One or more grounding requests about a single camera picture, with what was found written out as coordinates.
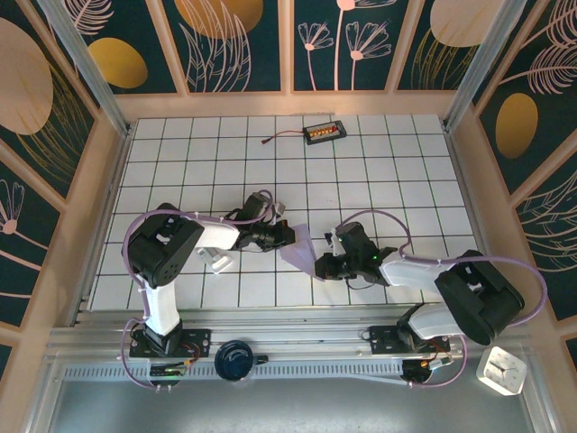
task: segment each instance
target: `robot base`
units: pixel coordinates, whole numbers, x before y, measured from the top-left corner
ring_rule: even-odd
[[[417,347],[408,345],[398,335],[398,326],[370,327],[369,342],[373,355],[391,354],[434,354],[437,351],[451,352],[449,340],[438,336],[433,338],[438,346],[424,342]]]
[[[210,335],[210,329],[182,329],[179,346],[176,347],[170,355],[164,355],[151,347],[151,342],[147,336],[144,335],[144,331],[139,329],[134,331],[132,335],[133,343],[130,347],[130,357],[147,359],[166,357],[190,358],[190,350],[188,347],[195,350],[196,345],[201,350],[200,357],[207,358],[210,351]]]

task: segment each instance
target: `white grid floor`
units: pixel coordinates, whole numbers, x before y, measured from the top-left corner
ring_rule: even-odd
[[[414,253],[455,256],[476,248],[453,165],[435,115],[335,115],[349,134],[306,146],[297,134],[263,138],[327,115],[141,119],[126,164],[90,297],[91,310],[140,310],[120,255],[128,225],[169,202],[221,216],[268,189],[287,206],[290,226],[307,223],[320,256],[323,233],[365,208],[408,222]],[[379,247],[400,246],[402,229],[384,216],[358,219]],[[235,253],[223,274],[205,272],[194,254],[177,279],[179,309],[399,304],[437,301],[409,288],[349,290],[311,279],[279,253]],[[364,286],[364,281],[352,281]]]

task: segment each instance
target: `battery pack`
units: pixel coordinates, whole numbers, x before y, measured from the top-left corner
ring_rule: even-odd
[[[307,144],[317,144],[337,140],[346,137],[343,122],[336,120],[325,124],[316,124],[303,128],[303,135],[307,139]]]

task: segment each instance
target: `small clock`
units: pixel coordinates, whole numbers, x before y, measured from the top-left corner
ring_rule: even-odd
[[[527,364],[497,346],[483,352],[477,368],[477,378],[503,395],[520,394],[526,377]]]

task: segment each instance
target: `gold circle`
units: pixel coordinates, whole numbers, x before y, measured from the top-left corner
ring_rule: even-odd
[[[16,134],[36,134],[52,111],[50,64],[25,31],[0,18],[0,124]]]
[[[505,0],[435,0],[431,32],[449,47],[479,45]]]
[[[175,0],[174,1],[180,15],[187,24],[208,38],[223,39],[224,28],[230,27],[224,21],[224,11],[221,0]],[[249,32],[259,23],[262,17],[262,0],[222,0],[224,7],[228,10],[231,18],[236,15],[244,26],[244,31]],[[209,17],[218,20],[218,24]]]
[[[521,156],[535,136],[539,113],[533,99],[523,93],[508,97],[497,115],[497,149],[510,160]]]
[[[99,39],[90,44],[88,51],[105,80],[119,88],[137,88],[148,77],[142,56],[120,39]]]

